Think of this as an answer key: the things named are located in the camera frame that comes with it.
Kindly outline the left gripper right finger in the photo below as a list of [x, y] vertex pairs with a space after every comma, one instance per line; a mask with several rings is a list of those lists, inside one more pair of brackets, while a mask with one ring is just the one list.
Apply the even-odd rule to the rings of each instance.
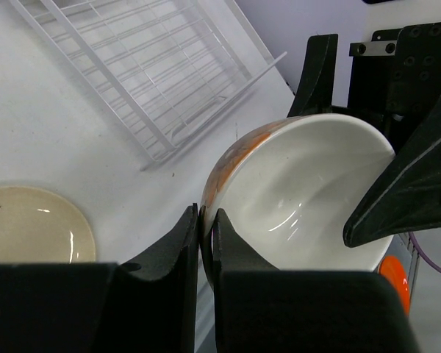
[[362, 271], [281, 271], [215, 216], [212, 275], [219, 352], [417, 352], [389, 281]]

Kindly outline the cream floral plate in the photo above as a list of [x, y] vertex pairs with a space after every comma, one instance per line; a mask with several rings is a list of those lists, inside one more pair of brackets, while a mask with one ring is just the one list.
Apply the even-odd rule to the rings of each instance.
[[0, 187], [0, 264], [94, 261], [93, 232], [78, 207], [42, 188]]

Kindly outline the white ceramic bowl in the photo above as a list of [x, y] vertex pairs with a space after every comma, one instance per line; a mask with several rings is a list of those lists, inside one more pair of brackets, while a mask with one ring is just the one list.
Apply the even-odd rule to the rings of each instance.
[[376, 271], [396, 289], [405, 310], [410, 290], [391, 237], [354, 249], [343, 227], [390, 164], [390, 142], [370, 124], [326, 113], [274, 121], [233, 143], [204, 187], [202, 248], [212, 248], [217, 212], [281, 270]]

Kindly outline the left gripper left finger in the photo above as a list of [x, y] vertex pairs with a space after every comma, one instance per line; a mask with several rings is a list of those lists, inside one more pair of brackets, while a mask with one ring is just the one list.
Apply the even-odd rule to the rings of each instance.
[[123, 263], [0, 265], [0, 352], [192, 352], [198, 208]]

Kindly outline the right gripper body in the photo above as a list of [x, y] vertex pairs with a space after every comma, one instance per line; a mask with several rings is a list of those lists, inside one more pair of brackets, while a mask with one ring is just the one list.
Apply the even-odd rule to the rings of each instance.
[[350, 55], [348, 108], [400, 151], [441, 95], [441, 22], [378, 30]]

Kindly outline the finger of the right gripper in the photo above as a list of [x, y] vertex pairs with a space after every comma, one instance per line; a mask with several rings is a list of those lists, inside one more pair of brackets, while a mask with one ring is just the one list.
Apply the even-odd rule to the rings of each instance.
[[288, 118], [330, 113], [337, 57], [338, 34], [308, 39], [298, 89]]
[[347, 247], [441, 228], [441, 94], [343, 227]]

